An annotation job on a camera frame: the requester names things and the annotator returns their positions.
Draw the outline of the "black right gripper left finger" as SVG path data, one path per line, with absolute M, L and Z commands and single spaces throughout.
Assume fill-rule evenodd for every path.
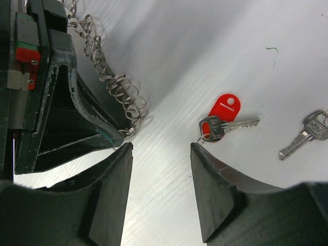
M 133 146 L 50 188 L 1 181 L 1 245 L 120 245 Z

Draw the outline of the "key with red tag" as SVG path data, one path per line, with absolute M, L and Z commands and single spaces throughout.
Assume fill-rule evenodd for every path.
M 236 95 L 226 93 L 219 96 L 208 116 L 199 121 L 200 137 L 197 142 L 201 145 L 205 142 L 219 142 L 233 130 L 257 126 L 260 123 L 257 117 L 237 120 L 240 109 L 241 101 Z

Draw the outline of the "metal key organizer red handle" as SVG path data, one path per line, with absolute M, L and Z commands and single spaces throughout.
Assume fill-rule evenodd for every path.
M 118 130 L 125 139 L 132 139 L 148 115 L 148 101 L 139 87 L 131 83 L 125 73 L 114 74 L 110 69 L 102 49 L 102 36 L 97 31 L 96 22 L 91 14 L 77 16 L 77 1 L 62 1 L 68 14 L 68 27 L 84 39 L 83 54 L 90 59 L 99 81 L 106 83 L 108 94 L 123 108 L 125 118 L 131 126 Z

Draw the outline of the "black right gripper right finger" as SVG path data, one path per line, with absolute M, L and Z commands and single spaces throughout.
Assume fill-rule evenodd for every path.
M 207 245 L 327 245 L 327 183 L 279 188 L 218 160 L 198 143 L 190 160 Z

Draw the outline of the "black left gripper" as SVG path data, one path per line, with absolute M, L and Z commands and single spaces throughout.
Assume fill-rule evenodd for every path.
M 81 80 L 64 32 L 63 1 L 1 1 L 1 179 L 124 141 Z

